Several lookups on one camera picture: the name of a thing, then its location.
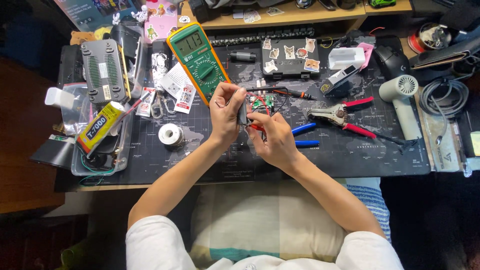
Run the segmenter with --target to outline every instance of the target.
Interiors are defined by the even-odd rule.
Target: white hair dryer
[[[379,90],[383,101],[393,103],[406,140],[421,138],[421,131],[409,100],[409,97],[413,96],[418,89],[419,83],[415,77],[402,75],[385,82]]]

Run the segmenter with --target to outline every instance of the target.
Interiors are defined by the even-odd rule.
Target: computer mouse
[[[410,74],[410,63],[406,55],[401,51],[380,45],[373,51],[373,57],[377,61],[386,81],[401,75]]]

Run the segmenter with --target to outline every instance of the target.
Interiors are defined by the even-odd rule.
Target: digital multimeter
[[[209,106],[218,83],[230,80],[204,30],[199,23],[188,24],[167,37],[167,43]]]

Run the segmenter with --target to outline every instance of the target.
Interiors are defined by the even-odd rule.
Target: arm
[[[212,134],[194,152],[158,178],[130,210],[128,229],[138,220],[166,216],[187,194],[197,180],[217,161],[238,136],[237,112],[246,91],[232,84],[220,83],[210,102]]]
[[[367,231],[385,238],[372,212],[297,150],[291,128],[279,113],[269,117],[254,112],[247,117],[254,120],[254,124],[263,126],[266,131],[268,140],[264,143],[256,130],[247,128],[259,156],[296,179],[345,230]]]

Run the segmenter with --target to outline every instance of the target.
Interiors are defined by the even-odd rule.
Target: coiled gray cable
[[[448,86],[448,91],[443,97],[434,98],[433,93],[438,89],[439,86]],[[452,89],[458,92],[459,99],[454,104],[442,106],[438,105],[439,101],[444,100],[450,95],[450,93],[452,93]],[[455,114],[462,111],[463,107],[467,103],[467,99],[468,87],[457,80],[436,79],[423,88],[423,91],[420,93],[420,107],[422,110],[430,115],[442,116],[444,119],[442,134],[439,135],[435,140],[437,145],[442,142],[442,138],[445,136],[448,118],[451,118]]]

